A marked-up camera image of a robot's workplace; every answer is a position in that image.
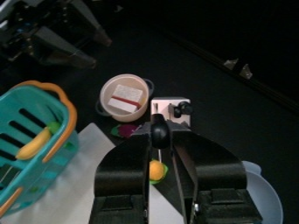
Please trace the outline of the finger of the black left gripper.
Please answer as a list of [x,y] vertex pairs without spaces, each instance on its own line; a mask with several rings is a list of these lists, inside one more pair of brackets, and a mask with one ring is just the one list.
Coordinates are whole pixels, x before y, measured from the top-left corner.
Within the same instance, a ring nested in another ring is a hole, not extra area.
[[45,65],[93,68],[97,61],[72,45],[55,31],[43,26],[33,39],[45,48],[40,62]]
[[84,26],[91,31],[92,39],[103,46],[111,46],[112,40],[83,0],[71,0],[69,4],[79,14],[81,21],[85,23]]

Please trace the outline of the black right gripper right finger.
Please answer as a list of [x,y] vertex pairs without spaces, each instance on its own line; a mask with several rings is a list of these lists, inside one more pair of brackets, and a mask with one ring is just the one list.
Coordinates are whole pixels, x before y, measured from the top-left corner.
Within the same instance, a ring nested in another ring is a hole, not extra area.
[[170,131],[184,224],[262,224],[239,158],[180,124]]

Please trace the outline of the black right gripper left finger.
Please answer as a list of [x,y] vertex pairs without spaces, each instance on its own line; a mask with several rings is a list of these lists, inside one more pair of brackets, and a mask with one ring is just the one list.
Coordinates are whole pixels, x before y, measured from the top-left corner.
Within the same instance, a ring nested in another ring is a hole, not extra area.
[[103,157],[88,224],[148,223],[151,128],[144,124]]

